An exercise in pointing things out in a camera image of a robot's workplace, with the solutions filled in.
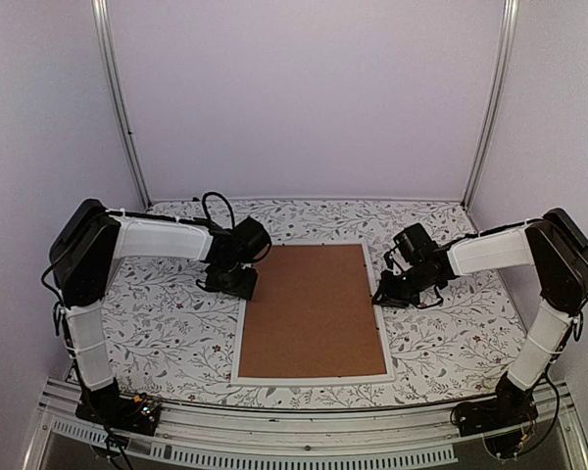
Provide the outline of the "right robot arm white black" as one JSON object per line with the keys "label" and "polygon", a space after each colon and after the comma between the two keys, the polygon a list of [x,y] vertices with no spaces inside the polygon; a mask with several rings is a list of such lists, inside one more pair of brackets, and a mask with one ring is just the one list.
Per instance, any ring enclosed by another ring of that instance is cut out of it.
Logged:
{"label": "right robot arm white black", "polygon": [[540,285],[538,311],[487,406],[487,418],[497,427],[509,426],[523,413],[530,392],[563,352],[574,321],[588,303],[588,239],[561,208],[444,245],[417,223],[395,236],[384,259],[387,267],[371,301],[399,308],[423,308],[422,292],[438,292],[475,272],[534,267]]}

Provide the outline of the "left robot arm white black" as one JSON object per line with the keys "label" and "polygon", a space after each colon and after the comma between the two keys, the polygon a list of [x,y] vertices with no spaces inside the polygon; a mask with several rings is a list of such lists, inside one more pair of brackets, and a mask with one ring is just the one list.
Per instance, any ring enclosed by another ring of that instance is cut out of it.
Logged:
{"label": "left robot arm white black", "polygon": [[112,210],[86,199],[51,246],[45,274],[58,299],[67,349],[75,362],[84,400],[106,425],[125,415],[147,415],[143,398],[128,400],[108,359],[102,326],[102,303],[119,263],[126,258],[186,259],[205,264],[198,287],[248,301],[258,274],[254,263],[271,248],[265,227],[252,217],[224,228],[210,214],[199,218]]}

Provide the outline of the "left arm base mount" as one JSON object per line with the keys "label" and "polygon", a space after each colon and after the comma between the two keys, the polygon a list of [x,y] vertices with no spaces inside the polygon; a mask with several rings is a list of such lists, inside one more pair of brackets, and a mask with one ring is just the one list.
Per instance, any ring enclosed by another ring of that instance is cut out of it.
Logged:
{"label": "left arm base mount", "polygon": [[131,398],[120,393],[116,378],[109,385],[92,390],[88,387],[77,364],[74,371],[81,388],[75,416],[112,430],[128,431],[153,437],[161,416],[161,402],[146,393]]}

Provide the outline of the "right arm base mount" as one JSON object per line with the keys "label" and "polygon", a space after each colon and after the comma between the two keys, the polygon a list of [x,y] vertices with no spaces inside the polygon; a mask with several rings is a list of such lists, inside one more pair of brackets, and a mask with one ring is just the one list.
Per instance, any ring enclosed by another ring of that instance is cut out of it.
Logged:
{"label": "right arm base mount", "polygon": [[556,404],[553,418],[540,437],[537,436],[539,413],[532,391],[521,392],[518,398],[511,391],[503,391],[492,399],[460,402],[450,412],[450,423],[461,437],[497,431],[482,439],[486,451],[501,462],[517,460],[539,448],[557,424],[562,396],[548,377],[545,381],[555,394]]}

